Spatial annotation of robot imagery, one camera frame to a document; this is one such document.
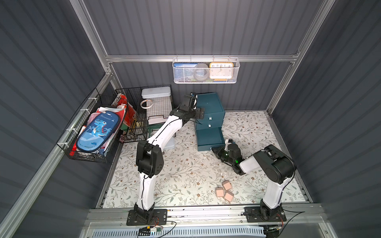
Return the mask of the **pink plug top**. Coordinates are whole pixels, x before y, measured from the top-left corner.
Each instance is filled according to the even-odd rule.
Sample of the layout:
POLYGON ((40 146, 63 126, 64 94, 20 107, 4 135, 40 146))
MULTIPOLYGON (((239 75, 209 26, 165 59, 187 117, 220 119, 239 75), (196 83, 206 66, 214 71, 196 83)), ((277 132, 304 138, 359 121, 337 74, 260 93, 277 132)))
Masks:
POLYGON ((232 184, 228 180, 223 181, 222 186, 225 190, 231 190, 232 189, 232 184))

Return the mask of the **pink plug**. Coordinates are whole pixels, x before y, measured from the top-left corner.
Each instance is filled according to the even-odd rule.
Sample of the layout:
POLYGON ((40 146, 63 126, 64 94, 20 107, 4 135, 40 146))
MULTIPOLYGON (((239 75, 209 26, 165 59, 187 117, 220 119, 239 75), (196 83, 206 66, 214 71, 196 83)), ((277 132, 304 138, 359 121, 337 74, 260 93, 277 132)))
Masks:
POLYGON ((224 188, 217 187, 215 189, 215 194, 216 194, 216 197, 218 197, 218 198, 224 197, 224 188))
POLYGON ((232 184, 228 180, 223 181, 222 186, 225 190, 231 190, 232 189, 232 184))
POLYGON ((224 199, 225 199, 227 202, 231 203, 232 200, 234 199, 234 194, 233 194, 232 192, 230 192, 230 191, 226 191, 226 192, 225 192, 225 195, 224 195, 224 199))

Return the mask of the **teal drawer cabinet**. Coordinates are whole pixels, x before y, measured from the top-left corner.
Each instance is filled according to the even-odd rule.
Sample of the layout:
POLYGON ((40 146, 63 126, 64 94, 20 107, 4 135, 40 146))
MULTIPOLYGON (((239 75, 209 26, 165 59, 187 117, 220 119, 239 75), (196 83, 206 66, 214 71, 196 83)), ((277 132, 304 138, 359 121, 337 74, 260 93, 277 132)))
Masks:
POLYGON ((225 110, 217 93, 198 94, 197 107, 204 108, 204 118, 195 124, 197 150, 210 151, 225 145, 222 126, 225 110))

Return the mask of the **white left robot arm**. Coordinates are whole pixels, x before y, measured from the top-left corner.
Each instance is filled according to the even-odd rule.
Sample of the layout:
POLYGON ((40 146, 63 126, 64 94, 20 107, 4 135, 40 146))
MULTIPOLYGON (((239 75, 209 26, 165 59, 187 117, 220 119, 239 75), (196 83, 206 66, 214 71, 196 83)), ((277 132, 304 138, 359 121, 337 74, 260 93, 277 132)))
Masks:
POLYGON ((154 213, 154 187, 157 176, 164 167, 163 149, 187 122, 203 117, 202 109, 197 107, 198 96, 190 93, 181 104, 170 112, 164 125, 148 140, 137 145, 136 166, 140 175, 138 200, 134 213, 145 222, 150 222, 154 213))

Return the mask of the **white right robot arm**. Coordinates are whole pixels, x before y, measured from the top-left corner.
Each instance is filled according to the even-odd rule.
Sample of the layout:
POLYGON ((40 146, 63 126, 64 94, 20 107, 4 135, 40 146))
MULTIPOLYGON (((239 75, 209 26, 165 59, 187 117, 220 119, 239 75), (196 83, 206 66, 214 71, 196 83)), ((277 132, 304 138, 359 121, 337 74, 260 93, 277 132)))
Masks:
POLYGON ((245 212, 247 219, 286 221, 281 197, 285 187, 293 180, 297 169, 289 156, 271 144, 245 159, 239 146, 231 139, 226 140, 224 146, 212 147, 211 151, 217 159, 230 166, 240 176, 258 168, 267 176, 267 188, 260 201, 259 211, 245 212))

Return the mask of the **pink plug left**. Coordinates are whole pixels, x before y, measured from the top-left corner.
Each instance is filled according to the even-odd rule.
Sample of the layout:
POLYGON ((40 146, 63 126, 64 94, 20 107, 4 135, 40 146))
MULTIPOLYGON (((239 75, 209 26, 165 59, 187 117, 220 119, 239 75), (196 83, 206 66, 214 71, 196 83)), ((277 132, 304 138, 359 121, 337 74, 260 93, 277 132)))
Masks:
POLYGON ((215 189, 215 194, 216 194, 216 197, 218 197, 218 198, 224 197, 224 188, 217 187, 215 189))

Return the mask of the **light blue flat case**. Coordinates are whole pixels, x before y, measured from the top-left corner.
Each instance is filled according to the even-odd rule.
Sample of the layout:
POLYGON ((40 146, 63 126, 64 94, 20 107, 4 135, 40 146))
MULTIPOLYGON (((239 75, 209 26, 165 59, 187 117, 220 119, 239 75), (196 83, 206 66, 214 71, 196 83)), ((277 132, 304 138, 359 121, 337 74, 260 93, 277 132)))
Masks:
POLYGON ((165 145, 164 149, 165 149, 165 150, 174 149, 175 146, 176 146, 175 138, 172 137, 172 138, 167 142, 167 144, 165 145))

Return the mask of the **pink plug bottom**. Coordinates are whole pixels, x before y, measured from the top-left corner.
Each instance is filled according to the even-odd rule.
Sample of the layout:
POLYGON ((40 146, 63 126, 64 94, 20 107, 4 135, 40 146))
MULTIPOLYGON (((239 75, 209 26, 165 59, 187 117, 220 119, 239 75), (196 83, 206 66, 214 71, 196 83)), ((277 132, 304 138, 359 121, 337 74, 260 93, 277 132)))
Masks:
POLYGON ((226 192, 225 192, 225 195, 224 195, 224 199, 225 199, 227 202, 231 203, 232 200, 234 199, 234 194, 233 194, 232 192, 230 192, 230 191, 226 191, 226 192))

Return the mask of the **grey plastic box lid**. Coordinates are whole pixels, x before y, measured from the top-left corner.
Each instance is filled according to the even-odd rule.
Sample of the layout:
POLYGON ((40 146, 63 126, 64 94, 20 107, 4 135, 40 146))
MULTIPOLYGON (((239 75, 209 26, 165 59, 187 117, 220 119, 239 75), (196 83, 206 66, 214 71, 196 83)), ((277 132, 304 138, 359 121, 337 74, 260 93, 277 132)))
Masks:
POLYGON ((171 87, 164 86, 164 87, 145 88, 141 91, 141 96, 143 99, 170 97, 171 87))

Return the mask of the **blue book in basket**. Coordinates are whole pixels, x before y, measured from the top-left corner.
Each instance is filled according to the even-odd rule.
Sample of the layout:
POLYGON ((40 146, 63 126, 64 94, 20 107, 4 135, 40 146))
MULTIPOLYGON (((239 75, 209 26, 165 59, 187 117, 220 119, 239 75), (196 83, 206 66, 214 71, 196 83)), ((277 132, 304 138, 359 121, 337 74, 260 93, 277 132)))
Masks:
POLYGON ((173 73, 175 82, 188 82, 194 79, 194 68, 197 63, 175 62, 173 63, 173 73))

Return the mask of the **grey tape roll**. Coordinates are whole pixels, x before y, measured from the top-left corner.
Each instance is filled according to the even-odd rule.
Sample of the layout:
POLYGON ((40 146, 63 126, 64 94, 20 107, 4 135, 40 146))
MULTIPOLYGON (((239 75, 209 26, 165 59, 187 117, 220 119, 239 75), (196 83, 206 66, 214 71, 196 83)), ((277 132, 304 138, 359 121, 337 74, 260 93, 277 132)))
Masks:
POLYGON ((193 70, 193 76, 197 81, 209 79, 209 67, 205 63, 198 63, 193 70))

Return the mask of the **yellow alarm clock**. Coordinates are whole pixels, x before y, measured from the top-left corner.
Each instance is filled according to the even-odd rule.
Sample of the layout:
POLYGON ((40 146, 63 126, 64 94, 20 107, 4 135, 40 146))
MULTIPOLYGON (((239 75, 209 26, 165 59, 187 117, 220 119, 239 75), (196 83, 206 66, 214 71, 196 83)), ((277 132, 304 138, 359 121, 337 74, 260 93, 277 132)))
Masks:
POLYGON ((234 64, 232 62, 211 62, 209 77, 213 80, 228 80, 233 78, 234 64))

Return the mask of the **red patterned bag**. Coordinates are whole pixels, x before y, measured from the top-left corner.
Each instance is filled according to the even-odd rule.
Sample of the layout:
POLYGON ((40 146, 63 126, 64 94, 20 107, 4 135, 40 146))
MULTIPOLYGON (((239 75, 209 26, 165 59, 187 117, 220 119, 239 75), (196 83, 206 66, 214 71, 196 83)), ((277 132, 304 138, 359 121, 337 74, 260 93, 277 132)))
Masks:
POLYGON ((130 128, 136 120, 137 112, 133 108, 133 106, 128 102, 126 95, 119 93, 111 105, 117 108, 125 109, 123 125, 124 127, 130 128))

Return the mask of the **blue dinosaur pencil case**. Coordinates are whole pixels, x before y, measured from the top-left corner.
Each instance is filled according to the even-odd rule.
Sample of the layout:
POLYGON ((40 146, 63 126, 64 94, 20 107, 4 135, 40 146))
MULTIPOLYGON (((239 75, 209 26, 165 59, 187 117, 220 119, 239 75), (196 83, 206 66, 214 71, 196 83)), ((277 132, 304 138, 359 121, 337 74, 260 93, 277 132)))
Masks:
POLYGON ((119 115, 112 111, 96 113, 96 117, 76 140, 76 151, 98 153, 117 130, 120 119, 119 115))

